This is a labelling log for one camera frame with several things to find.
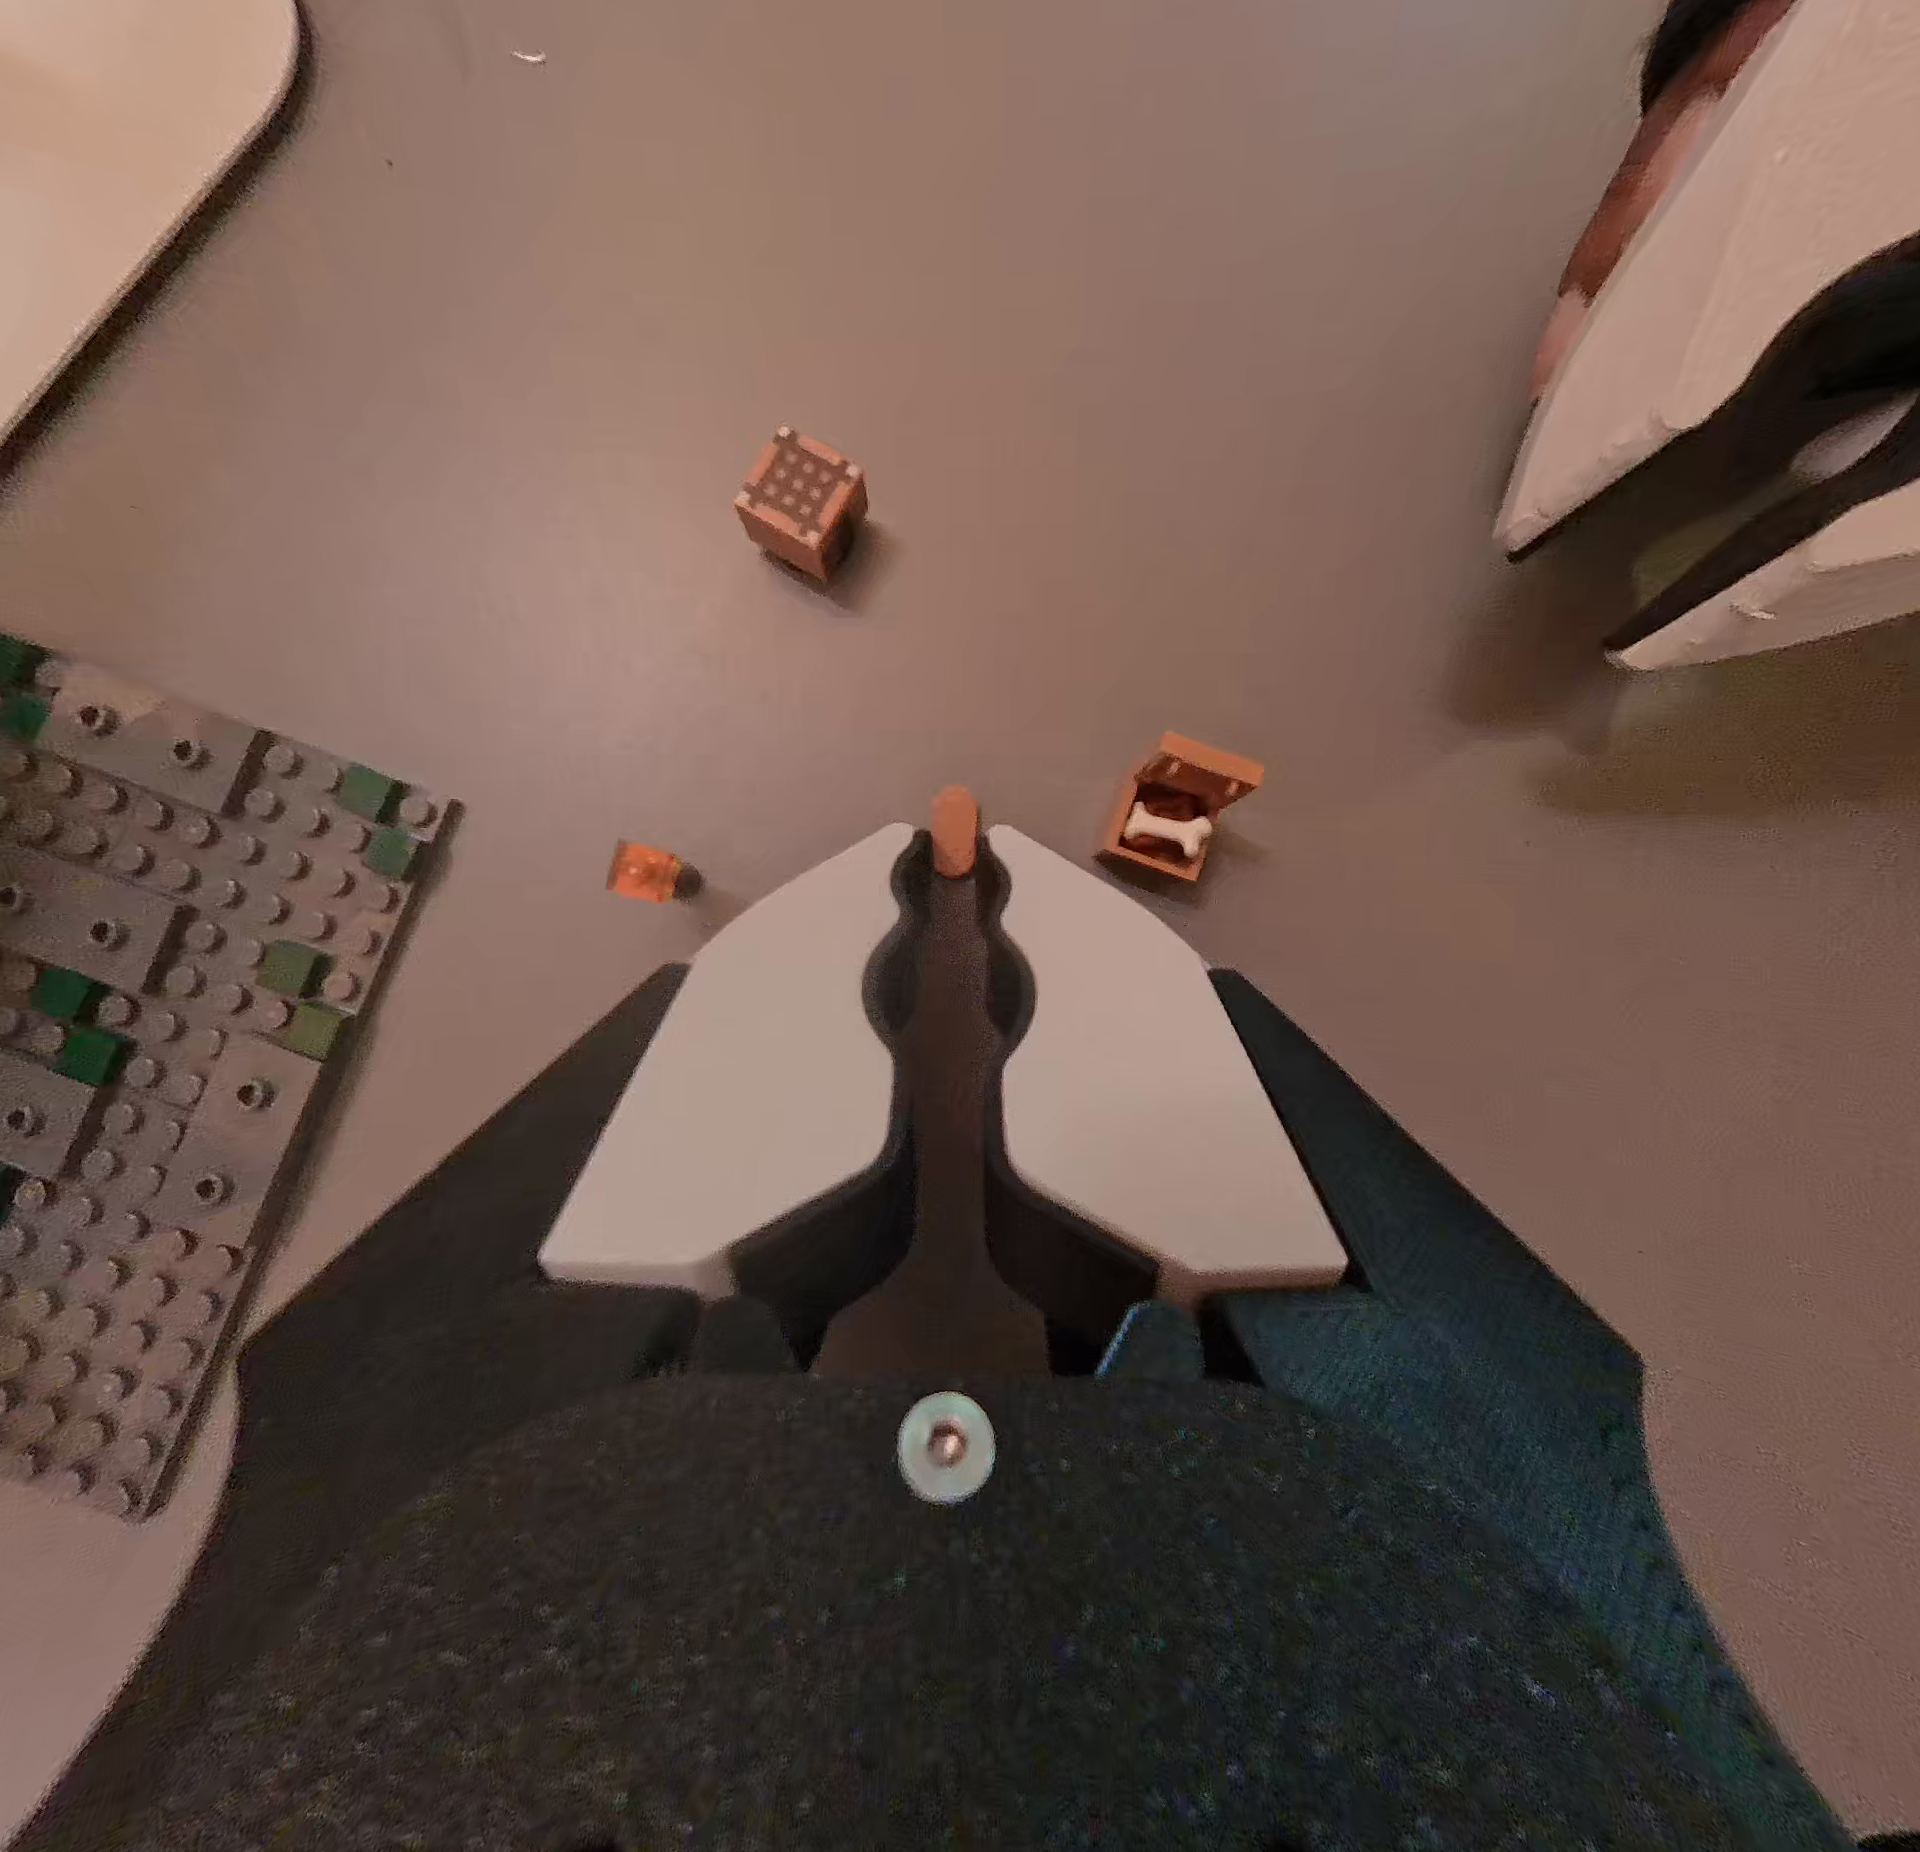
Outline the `white book stand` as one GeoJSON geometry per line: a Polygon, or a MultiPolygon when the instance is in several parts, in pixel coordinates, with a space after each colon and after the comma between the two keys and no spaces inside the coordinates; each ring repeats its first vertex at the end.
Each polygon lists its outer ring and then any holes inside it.
{"type": "Polygon", "coordinates": [[[3,0],[3,437],[291,87],[295,0],[3,0]]]}

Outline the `grey desk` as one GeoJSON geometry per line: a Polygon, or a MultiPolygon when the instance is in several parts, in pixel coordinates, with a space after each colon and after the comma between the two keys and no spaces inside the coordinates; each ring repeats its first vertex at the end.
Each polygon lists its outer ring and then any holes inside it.
{"type": "Polygon", "coordinates": [[[1493,547],[1664,5],[300,0],[4,464],[6,630],[462,804],[246,1331],[782,880],[950,782],[1090,861],[1192,733],[1266,784],[1149,907],[1643,1354],[1728,1649],[1913,1828],[1916,623],[1634,681],[1637,513],[1493,547]]]}

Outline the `brown toy chest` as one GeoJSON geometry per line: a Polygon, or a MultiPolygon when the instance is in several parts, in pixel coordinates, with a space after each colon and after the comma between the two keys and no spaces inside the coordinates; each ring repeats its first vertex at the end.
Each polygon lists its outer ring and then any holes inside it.
{"type": "MultiPolygon", "coordinates": [[[[1149,873],[1158,873],[1158,875],[1169,877],[1169,880],[1182,880],[1188,883],[1200,880],[1200,875],[1201,875],[1201,871],[1212,852],[1212,840],[1211,840],[1209,848],[1196,861],[1184,859],[1176,848],[1143,846],[1143,848],[1133,851],[1122,841],[1122,821],[1125,821],[1128,809],[1133,809],[1138,803],[1141,782],[1143,782],[1141,775],[1128,777],[1127,784],[1122,786],[1120,796],[1115,798],[1111,816],[1110,816],[1106,827],[1102,830],[1100,845],[1096,848],[1096,857],[1100,857],[1102,861],[1111,861],[1111,863],[1141,866],[1149,873]]],[[[1220,828],[1222,816],[1231,807],[1235,807],[1235,804],[1220,807],[1220,809],[1209,807],[1209,811],[1212,814],[1211,816],[1212,838],[1220,828]]]]}

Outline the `tan toy brick cube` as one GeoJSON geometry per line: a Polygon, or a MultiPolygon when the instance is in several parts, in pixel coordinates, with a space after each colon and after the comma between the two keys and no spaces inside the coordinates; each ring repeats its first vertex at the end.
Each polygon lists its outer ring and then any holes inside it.
{"type": "Polygon", "coordinates": [[[781,425],[734,494],[734,517],[757,549],[817,583],[831,583],[871,506],[864,466],[781,425]]]}

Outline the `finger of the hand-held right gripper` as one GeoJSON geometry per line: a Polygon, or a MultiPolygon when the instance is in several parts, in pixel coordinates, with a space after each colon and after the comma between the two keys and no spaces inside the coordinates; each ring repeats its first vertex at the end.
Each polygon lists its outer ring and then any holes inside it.
{"type": "Polygon", "coordinates": [[[1912,432],[1831,432],[1758,490],[1643,549],[1606,640],[1626,669],[1711,665],[1916,615],[1912,432]]]}
{"type": "Polygon", "coordinates": [[[1497,522],[1518,558],[1705,425],[1821,291],[1918,229],[1918,0],[1797,0],[1587,309],[1497,522]]]}

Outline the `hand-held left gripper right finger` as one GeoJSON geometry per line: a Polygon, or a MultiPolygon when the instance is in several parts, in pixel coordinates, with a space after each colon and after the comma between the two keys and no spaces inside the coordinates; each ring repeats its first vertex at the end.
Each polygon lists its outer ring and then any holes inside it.
{"type": "Polygon", "coordinates": [[[984,1235],[1050,1369],[1093,1369],[1143,1303],[1198,1315],[1350,1273],[1200,953],[1012,825],[982,840],[980,918],[997,1033],[984,1235]]]}

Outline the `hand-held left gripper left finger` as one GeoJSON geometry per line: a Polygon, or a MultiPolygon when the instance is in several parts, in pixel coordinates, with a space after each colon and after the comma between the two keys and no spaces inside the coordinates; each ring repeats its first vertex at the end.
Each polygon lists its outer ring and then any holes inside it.
{"type": "Polygon", "coordinates": [[[540,1240],[550,1280],[745,1297],[796,1360],[905,1259],[925,832],[889,821],[691,958],[540,1240]]]}

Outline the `grey toy brick building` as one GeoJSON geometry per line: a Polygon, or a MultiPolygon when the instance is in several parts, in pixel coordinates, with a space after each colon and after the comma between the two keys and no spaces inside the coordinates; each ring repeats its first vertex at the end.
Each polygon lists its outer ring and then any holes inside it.
{"type": "Polygon", "coordinates": [[[145,1518],[457,803],[3,640],[3,1466],[145,1518]]]}

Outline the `brown toy chest lid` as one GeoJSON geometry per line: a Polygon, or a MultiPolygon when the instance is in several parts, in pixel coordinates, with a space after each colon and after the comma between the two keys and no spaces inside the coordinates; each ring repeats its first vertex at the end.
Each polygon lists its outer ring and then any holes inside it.
{"type": "Polygon", "coordinates": [[[1163,733],[1154,757],[1141,772],[1143,784],[1179,791],[1211,809],[1235,804],[1257,791],[1263,775],[1261,760],[1177,732],[1163,733]]]}

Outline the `person's right hand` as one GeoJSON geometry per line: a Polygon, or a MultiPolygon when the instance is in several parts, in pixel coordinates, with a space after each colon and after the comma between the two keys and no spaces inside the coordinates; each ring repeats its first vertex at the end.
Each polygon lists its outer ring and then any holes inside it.
{"type": "Polygon", "coordinates": [[[1648,225],[1739,71],[1800,0],[1673,0],[1644,54],[1640,118],[1572,253],[1535,347],[1544,399],[1599,291],[1648,225]]]}

